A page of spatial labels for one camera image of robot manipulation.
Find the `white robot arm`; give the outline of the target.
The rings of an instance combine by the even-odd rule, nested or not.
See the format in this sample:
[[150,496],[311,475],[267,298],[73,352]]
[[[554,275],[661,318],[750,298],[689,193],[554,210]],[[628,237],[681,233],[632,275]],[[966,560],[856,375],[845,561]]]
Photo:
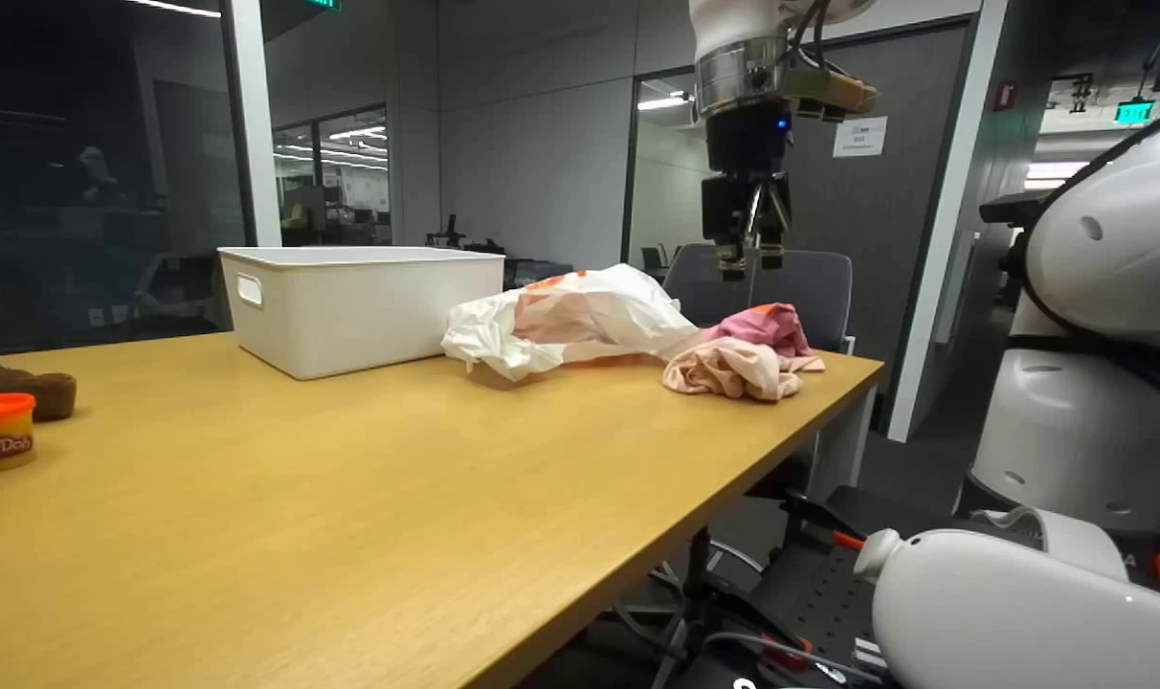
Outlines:
[[778,268],[787,233],[785,148],[799,119],[845,119],[878,88],[827,57],[827,25],[871,0],[689,0],[693,107],[704,126],[709,176],[700,231],[714,268],[741,281]]

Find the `white foreground robot link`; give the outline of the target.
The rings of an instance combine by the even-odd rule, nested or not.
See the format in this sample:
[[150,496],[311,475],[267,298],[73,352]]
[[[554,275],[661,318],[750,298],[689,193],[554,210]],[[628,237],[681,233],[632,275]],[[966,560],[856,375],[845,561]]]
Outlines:
[[869,628],[903,689],[1160,689],[1160,594],[1110,537],[968,529],[865,541]]

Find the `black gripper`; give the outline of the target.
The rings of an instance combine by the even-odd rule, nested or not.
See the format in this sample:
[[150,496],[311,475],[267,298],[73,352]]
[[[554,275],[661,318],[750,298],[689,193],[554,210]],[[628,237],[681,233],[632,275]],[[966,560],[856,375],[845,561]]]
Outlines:
[[718,247],[718,275],[741,281],[748,237],[762,237],[762,268],[785,264],[787,231],[787,107],[759,98],[704,119],[709,176],[700,179],[704,237]]

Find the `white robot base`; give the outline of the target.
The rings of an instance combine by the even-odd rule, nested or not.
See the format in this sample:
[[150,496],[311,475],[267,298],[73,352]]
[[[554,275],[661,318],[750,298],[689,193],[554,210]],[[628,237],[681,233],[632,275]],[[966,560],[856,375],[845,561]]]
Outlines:
[[1018,231],[1018,304],[966,500],[1160,537],[1160,115],[979,218]]

